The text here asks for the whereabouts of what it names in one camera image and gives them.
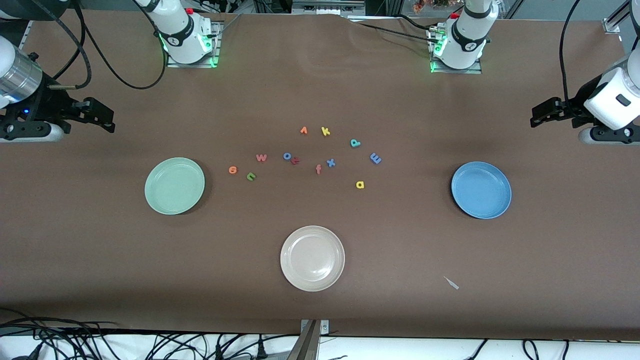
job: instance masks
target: metal bracket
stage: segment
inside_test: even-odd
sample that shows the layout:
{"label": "metal bracket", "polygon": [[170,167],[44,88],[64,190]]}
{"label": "metal bracket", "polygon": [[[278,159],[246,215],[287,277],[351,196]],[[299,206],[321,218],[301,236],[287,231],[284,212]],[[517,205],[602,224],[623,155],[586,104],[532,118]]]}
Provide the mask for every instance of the metal bracket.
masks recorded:
{"label": "metal bracket", "polygon": [[[309,320],[302,320],[300,322],[300,332],[305,330],[305,327],[309,323]],[[320,320],[320,335],[329,334],[329,320]]]}
{"label": "metal bracket", "polygon": [[431,72],[446,72],[448,74],[482,74],[482,66],[480,59],[476,59],[473,65],[466,69],[453,69],[445,65],[435,53],[440,50],[446,34],[444,31],[444,23],[439,23],[437,26],[432,26],[431,29],[426,31],[427,38],[433,38],[438,42],[429,43],[429,58],[431,59]]}
{"label": "metal bracket", "polygon": [[602,27],[604,28],[605,33],[617,34],[620,32],[620,23],[631,13],[631,5],[629,2],[629,0],[626,0],[609,17],[602,20]]}
{"label": "metal bracket", "polygon": [[328,320],[302,320],[302,333],[293,345],[287,360],[317,360],[318,347],[320,346],[320,332],[323,327],[329,330],[329,325],[323,326],[322,321]]}

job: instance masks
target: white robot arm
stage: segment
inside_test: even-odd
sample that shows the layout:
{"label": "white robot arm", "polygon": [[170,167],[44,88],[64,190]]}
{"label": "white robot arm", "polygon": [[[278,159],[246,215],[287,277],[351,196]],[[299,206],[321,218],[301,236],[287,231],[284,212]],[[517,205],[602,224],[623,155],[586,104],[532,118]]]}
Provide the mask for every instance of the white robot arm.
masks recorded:
{"label": "white robot arm", "polygon": [[[68,1],[40,0],[47,14],[35,8],[31,0],[2,0],[3,17],[52,20],[67,8]],[[55,142],[69,134],[67,122],[89,123],[113,133],[113,111],[94,99],[72,99],[60,84],[46,74],[35,60],[38,55],[25,54],[7,39],[0,37],[0,142]]]}
{"label": "white robot arm", "polygon": [[489,29],[498,18],[495,0],[467,0],[457,19],[447,19],[442,45],[434,55],[453,69],[467,69],[482,56]]}
{"label": "white robot arm", "polygon": [[194,63],[212,51],[211,20],[185,10],[180,0],[135,0],[160,31],[169,56],[183,64]]}
{"label": "white robot arm", "polygon": [[[631,19],[640,36],[639,0],[631,1]],[[559,97],[532,109],[531,127],[549,121],[572,120],[573,128],[594,125],[579,134],[584,143],[640,145],[640,127],[633,121],[640,115],[640,49],[622,57],[603,74],[592,79],[572,99]]]}

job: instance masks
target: brown table surface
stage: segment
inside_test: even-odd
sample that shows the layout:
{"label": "brown table surface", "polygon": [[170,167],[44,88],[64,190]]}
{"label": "brown table surface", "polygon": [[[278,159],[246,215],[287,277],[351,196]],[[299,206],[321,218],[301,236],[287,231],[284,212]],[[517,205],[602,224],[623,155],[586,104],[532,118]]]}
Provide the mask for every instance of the brown table surface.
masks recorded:
{"label": "brown table surface", "polygon": [[[156,77],[140,13],[85,16],[124,78]],[[93,81],[71,94],[110,106],[116,132],[72,124],[60,143],[1,147],[0,304],[138,329],[296,332],[300,318],[327,318],[339,334],[637,339],[637,148],[582,145],[569,122],[529,127],[531,108],[562,94],[561,27],[498,21],[483,74],[461,76],[430,73],[420,41],[337,16],[245,15],[217,69],[168,69],[145,91],[121,85],[87,45]],[[49,74],[73,50],[53,22],[36,23],[25,46]],[[573,22],[565,51],[572,94],[623,54],[599,22]],[[82,61],[61,78],[83,79]],[[176,156],[202,166],[207,188],[171,217],[143,188]],[[329,158],[337,166],[316,175]],[[476,160],[513,189],[494,220],[451,197],[453,172]],[[346,251],[342,277],[319,293],[280,271],[284,240],[310,224]]]}

